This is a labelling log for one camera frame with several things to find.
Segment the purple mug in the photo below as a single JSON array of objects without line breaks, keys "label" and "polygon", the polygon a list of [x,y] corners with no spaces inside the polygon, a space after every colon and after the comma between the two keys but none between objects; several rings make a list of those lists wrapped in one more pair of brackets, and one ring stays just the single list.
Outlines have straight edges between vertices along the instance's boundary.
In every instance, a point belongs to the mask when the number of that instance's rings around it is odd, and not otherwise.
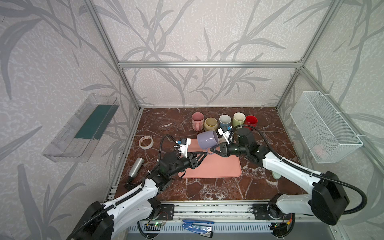
[{"label": "purple mug", "polygon": [[210,149],[219,143],[219,137],[216,131],[206,131],[197,135],[198,145],[205,150],[208,155],[212,155]]}]

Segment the pink tray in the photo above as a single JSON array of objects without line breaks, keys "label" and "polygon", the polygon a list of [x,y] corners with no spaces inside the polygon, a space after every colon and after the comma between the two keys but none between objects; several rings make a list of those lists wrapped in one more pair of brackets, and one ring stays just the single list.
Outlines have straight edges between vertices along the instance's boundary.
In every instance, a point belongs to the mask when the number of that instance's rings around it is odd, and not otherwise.
[{"label": "pink tray", "polygon": [[[206,152],[202,150],[197,139],[191,139],[188,152]],[[202,179],[202,178],[236,178],[242,174],[239,157],[230,156],[227,158],[216,154],[207,155],[201,165],[195,169],[187,169],[179,173],[183,179]]]}]

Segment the blue mug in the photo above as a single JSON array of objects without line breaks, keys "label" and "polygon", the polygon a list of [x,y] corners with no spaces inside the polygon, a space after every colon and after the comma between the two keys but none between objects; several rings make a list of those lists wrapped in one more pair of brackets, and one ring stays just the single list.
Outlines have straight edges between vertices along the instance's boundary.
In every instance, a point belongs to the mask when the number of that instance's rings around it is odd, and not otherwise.
[{"label": "blue mug", "polygon": [[228,115],[221,115],[219,117],[219,122],[220,122],[220,128],[227,129],[228,127],[231,126],[232,118]]}]

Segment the red mug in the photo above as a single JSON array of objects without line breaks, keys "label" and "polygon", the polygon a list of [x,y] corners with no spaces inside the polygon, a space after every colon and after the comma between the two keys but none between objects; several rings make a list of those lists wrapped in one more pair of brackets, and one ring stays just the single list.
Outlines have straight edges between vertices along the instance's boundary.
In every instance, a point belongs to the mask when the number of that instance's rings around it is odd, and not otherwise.
[{"label": "red mug", "polygon": [[246,119],[244,122],[245,125],[256,127],[257,123],[258,123],[258,119],[255,116],[251,116],[251,115],[246,116]]}]

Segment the light green mug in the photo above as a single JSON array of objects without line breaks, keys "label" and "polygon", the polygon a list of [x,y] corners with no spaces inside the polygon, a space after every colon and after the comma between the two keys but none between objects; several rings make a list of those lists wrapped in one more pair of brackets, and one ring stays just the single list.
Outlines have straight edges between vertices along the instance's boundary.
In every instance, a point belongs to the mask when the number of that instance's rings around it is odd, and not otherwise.
[{"label": "light green mug", "polygon": [[236,127],[245,123],[246,116],[243,113],[237,112],[233,115],[232,126]]}]

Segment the pink patterned mug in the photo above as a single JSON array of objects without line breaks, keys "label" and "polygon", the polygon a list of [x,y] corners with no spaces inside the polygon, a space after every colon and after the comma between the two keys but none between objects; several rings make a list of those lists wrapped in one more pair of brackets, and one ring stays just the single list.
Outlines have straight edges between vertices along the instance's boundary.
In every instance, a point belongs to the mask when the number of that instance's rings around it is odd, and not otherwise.
[{"label": "pink patterned mug", "polygon": [[192,127],[196,132],[202,131],[204,128],[204,115],[201,112],[195,112],[192,114]]}]

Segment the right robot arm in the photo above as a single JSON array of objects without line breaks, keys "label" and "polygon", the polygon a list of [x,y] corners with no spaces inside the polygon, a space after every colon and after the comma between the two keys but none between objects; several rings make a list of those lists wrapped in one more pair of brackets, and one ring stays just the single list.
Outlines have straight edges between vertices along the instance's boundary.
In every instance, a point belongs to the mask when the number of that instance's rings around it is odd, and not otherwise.
[{"label": "right robot arm", "polygon": [[265,145],[258,144],[253,129],[246,125],[220,128],[218,132],[224,142],[211,147],[211,152],[221,157],[244,156],[249,162],[284,177],[306,192],[304,195],[276,194],[267,206],[270,218],[278,220],[283,215],[303,214],[334,226],[342,215],[357,213],[367,205],[368,198],[361,189],[340,181],[330,171],[314,171],[281,156],[255,128],[265,142]]}]

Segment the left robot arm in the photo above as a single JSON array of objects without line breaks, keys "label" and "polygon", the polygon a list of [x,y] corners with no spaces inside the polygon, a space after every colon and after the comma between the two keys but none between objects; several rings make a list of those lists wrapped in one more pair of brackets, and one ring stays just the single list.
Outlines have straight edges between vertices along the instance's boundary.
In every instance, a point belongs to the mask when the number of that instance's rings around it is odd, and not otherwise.
[{"label": "left robot arm", "polygon": [[207,155],[189,152],[179,157],[175,152],[166,153],[135,188],[109,202],[92,203],[68,239],[111,240],[132,224],[147,219],[160,206],[156,196],[170,185],[172,176],[199,167]]}]

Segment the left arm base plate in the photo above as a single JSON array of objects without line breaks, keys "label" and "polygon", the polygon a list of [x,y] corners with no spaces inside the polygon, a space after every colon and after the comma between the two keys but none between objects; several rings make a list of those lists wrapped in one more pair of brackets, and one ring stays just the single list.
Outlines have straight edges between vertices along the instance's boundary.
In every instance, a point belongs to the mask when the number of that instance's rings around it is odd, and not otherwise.
[{"label": "left arm base plate", "polygon": [[156,221],[171,221],[174,218],[174,204],[160,204],[154,208],[153,220]]}]

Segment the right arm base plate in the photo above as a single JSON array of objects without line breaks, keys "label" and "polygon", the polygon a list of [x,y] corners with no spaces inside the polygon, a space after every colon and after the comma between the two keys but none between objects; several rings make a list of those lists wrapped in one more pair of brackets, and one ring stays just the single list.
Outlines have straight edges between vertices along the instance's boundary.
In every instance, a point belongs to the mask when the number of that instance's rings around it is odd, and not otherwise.
[{"label": "right arm base plate", "polygon": [[255,216],[256,220],[283,221],[288,222],[291,214],[284,214],[275,205],[269,204],[253,204],[250,213]]}]

